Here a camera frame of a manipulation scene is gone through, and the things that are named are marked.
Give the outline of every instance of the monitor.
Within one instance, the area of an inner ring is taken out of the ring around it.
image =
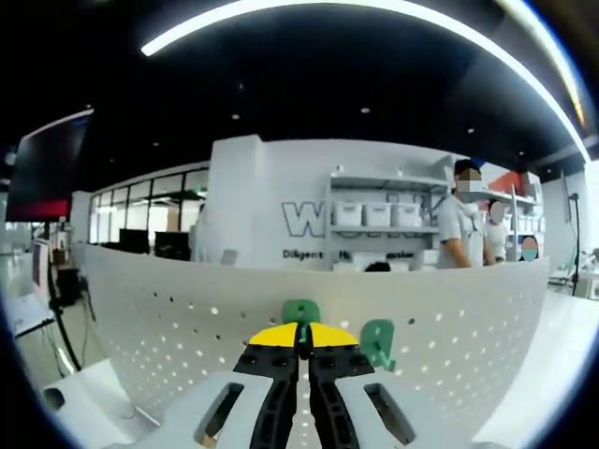
[[[8,186],[7,222],[68,219],[77,157],[92,113],[64,117],[21,139]]]

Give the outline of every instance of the green plastic piece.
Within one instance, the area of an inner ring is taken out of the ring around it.
[[[284,324],[298,323],[299,325],[320,323],[320,309],[318,309],[316,303],[310,299],[289,300],[283,304],[281,321],[283,321]]]
[[[383,367],[393,371],[395,360],[391,360],[391,345],[395,326],[389,320],[371,320],[362,328],[360,333],[360,350],[368,357],[374,368]]]

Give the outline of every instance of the curved white panel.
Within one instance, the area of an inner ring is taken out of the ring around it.
[[[393,320],[397,382],[438,404],[472,437],[522,365],[548,279],[548,259],[365,274],[218,267],[91,246],[86,252],[110,360],[124,390],[158,421],[192,385],[231,370],[243,342],[278,323],[285,300],[309,298],[324,323],[356,336],[372,319]],[[302,363],[290,448],[319,447],[307,392]]]

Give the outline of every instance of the desk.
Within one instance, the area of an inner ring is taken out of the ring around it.
[[[63,393],[65,405],[53,414],[85,449],[129,444],[156,428],[133,407],[108,359],[48,387]]]
[[[599,302],[548,291],[522,368],[475,441],[520,449],[551,425],[586,375],[598,328]]]
[[[33,293],[5,301],[7,319],[14,337],[22,337],[54,322],[54,312]]]

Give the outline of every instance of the face mask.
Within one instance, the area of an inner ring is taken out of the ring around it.
[[[536,250],[522,250],[522,258],[530,262],[536,258]]]

